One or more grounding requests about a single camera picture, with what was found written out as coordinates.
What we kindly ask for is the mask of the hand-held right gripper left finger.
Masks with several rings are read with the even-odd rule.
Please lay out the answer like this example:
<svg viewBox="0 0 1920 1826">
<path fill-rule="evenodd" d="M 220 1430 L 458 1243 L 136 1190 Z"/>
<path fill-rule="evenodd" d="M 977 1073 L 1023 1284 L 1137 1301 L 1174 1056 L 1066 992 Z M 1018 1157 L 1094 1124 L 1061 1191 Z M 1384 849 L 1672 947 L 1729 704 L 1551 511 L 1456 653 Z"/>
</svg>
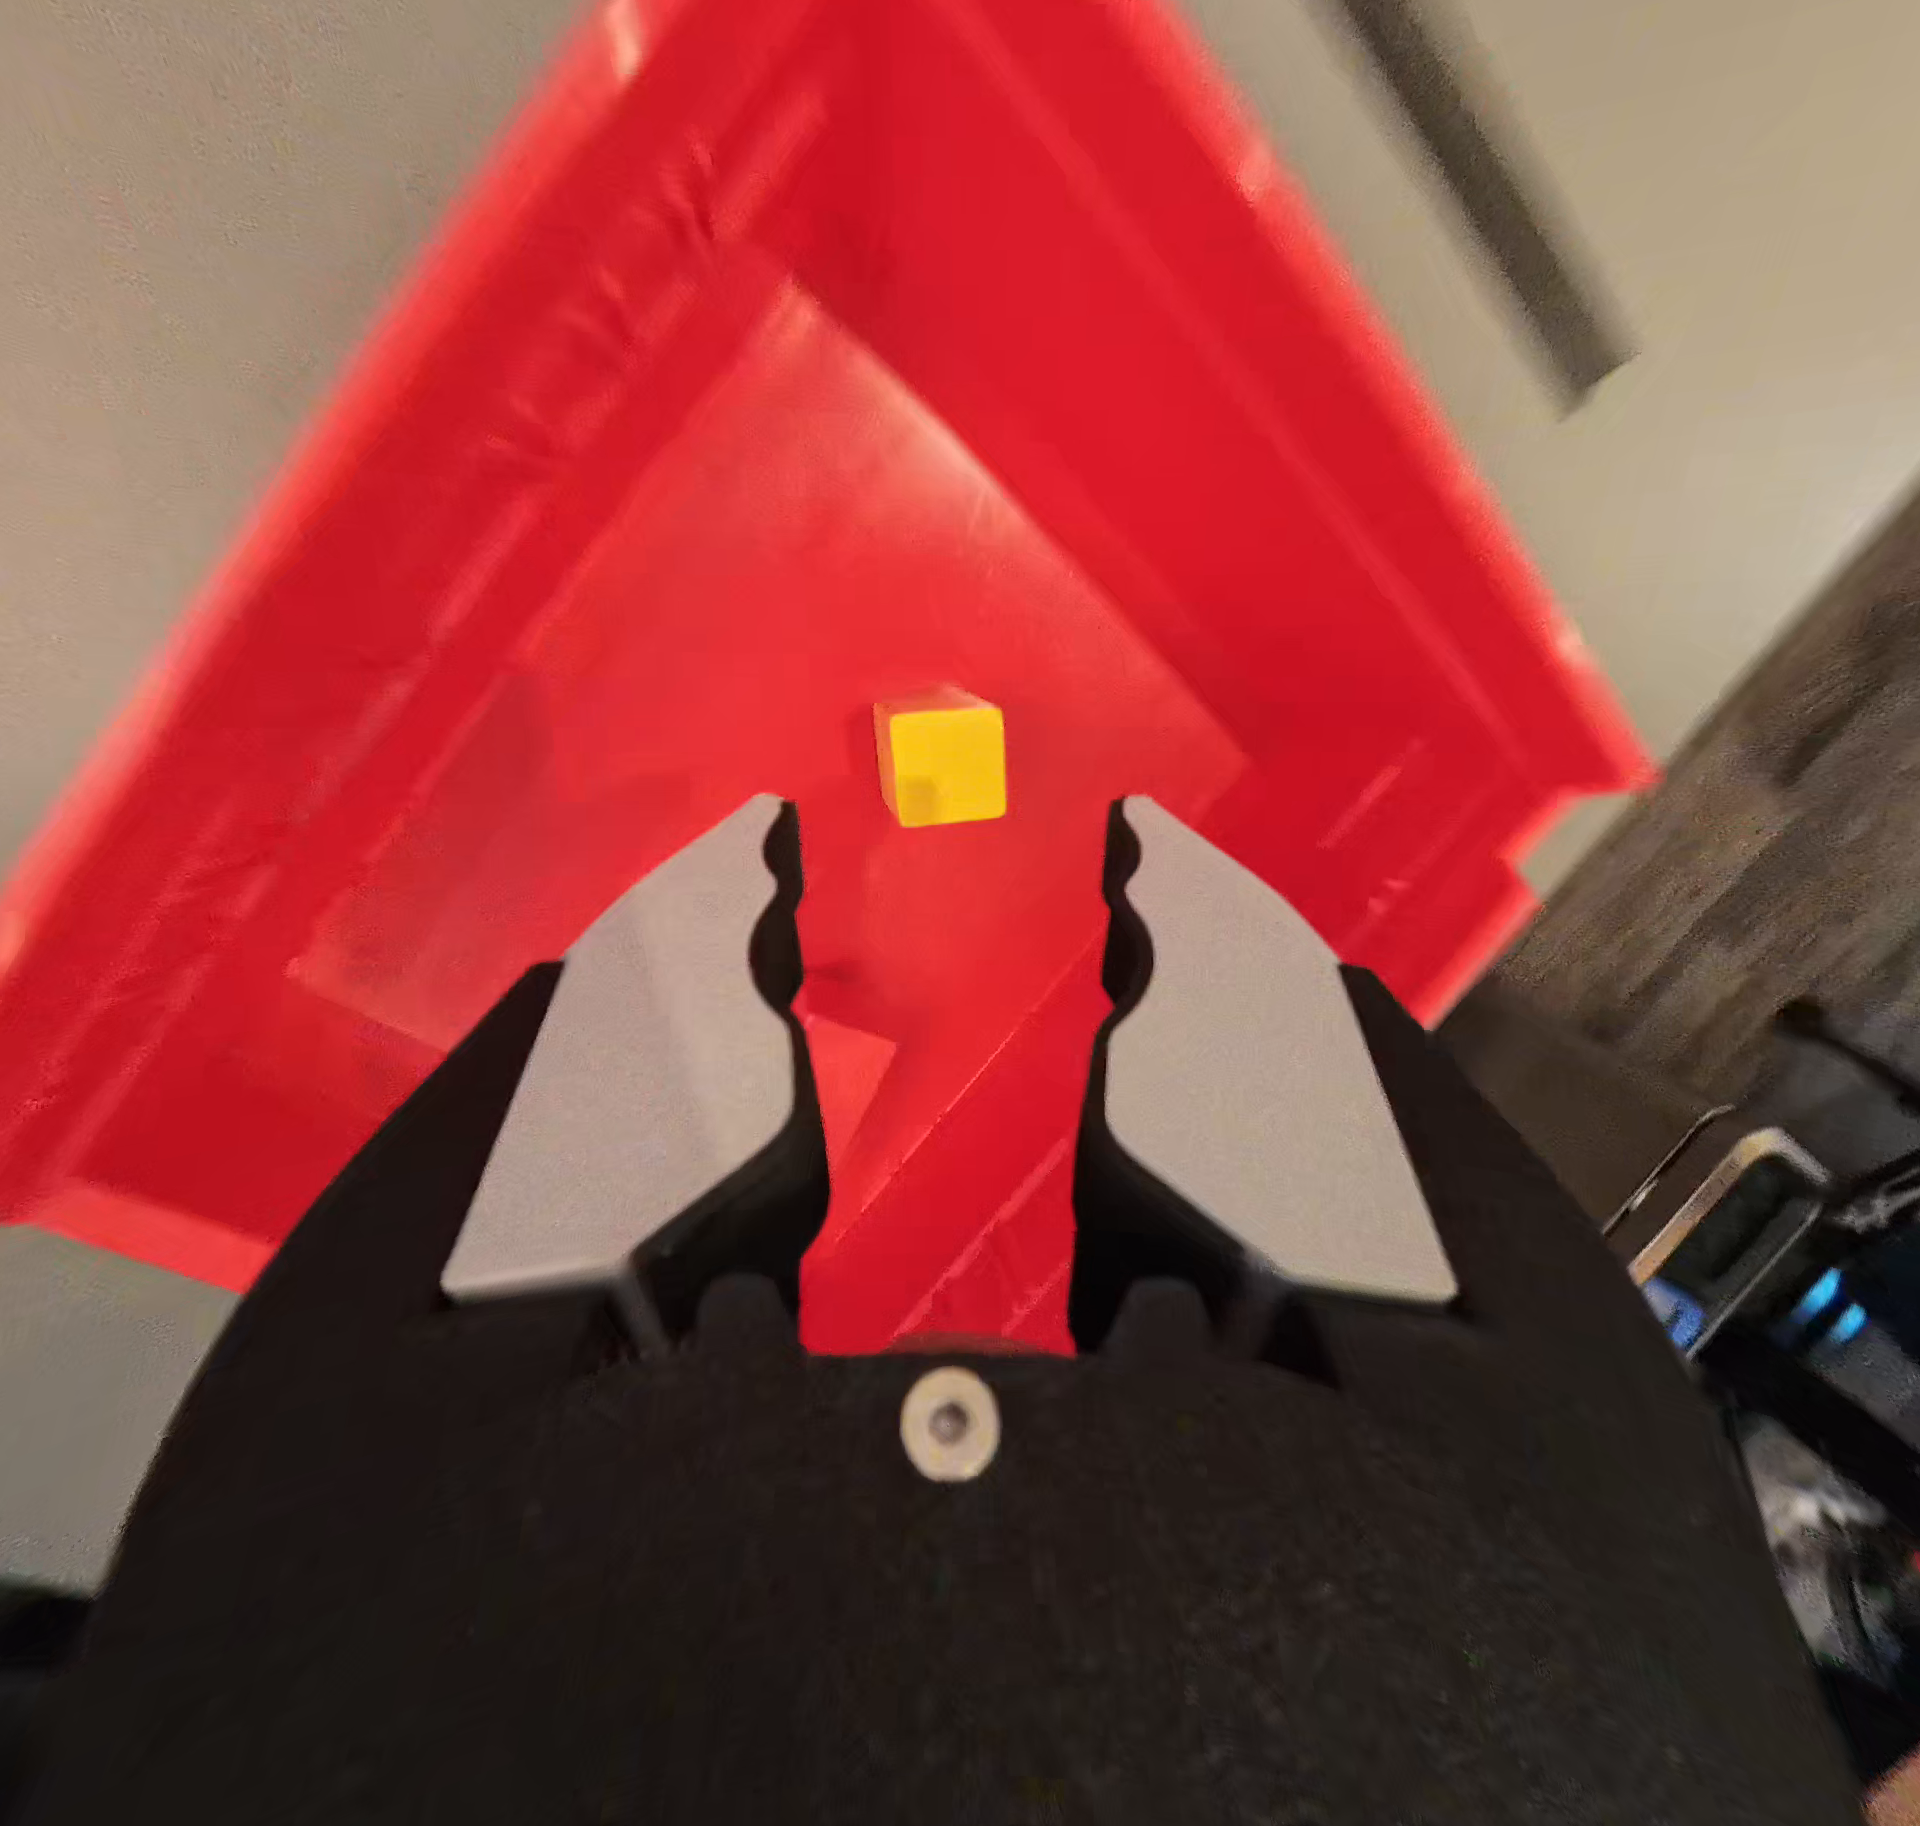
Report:
<svg viewBox="0 0 1920 1826">
<path fill-rule="evenodd" d="M 754 795 L 565 948 L 441 1270 L 451 1302 L 696 1312 L 756 1277 L 799 1310 L 829 1211 L 801 899 L 796 806 Z"/>
</svg>

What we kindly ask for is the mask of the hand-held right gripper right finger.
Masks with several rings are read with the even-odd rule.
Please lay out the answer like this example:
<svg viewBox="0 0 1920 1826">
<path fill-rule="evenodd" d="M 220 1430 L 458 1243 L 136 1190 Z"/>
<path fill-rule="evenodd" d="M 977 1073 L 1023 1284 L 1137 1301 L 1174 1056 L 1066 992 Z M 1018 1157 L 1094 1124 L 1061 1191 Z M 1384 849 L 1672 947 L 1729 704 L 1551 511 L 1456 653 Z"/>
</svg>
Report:
<svg viewBox="0 0 1920 1826">
<path fill-rule="evenodd" d="M 1203 1312 L 1324 1292 L 1444 1310 L 1456 1274 L 1345 968 L 1146 795 L 1109 807 L 1107 937 L 1073 1162 L 1073 1312 L 1170 1280 Z"/>
</svg>

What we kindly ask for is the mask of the yellow wooden cube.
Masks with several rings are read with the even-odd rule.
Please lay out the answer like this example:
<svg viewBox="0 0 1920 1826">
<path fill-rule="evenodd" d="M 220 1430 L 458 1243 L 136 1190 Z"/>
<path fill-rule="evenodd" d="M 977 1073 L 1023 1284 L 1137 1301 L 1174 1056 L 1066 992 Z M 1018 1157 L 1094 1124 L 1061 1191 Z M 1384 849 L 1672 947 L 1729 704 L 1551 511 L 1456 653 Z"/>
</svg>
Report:
<svg viewBox="0 0 1920 1826">
<path fill-rule="evenodd" d="M 1004 716 L 958 685 L 876 700 L 882 804 L 902 830 L 994 822 L 1006 809 Z"/>
</svg>

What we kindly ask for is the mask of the red plastic bin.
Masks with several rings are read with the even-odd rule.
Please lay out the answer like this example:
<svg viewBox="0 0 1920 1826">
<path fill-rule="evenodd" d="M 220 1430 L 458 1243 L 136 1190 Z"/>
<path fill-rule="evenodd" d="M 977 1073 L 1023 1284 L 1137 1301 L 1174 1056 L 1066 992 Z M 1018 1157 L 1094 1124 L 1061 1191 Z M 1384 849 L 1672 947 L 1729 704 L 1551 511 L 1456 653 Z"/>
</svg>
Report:
<svg viewBox="0 0 1920 1826">
<path fill-rule="evenodd" d="M 1006 809 L 902 830 L 940 685 Z M 1652 773 L 1171 0 L 600 0 L 3 892 L 3 1224 L 246 1290 L 766 791 L 806 1341 L 1062 1349 L 1117 796 L 1432 1021 Z"/>
</svg>

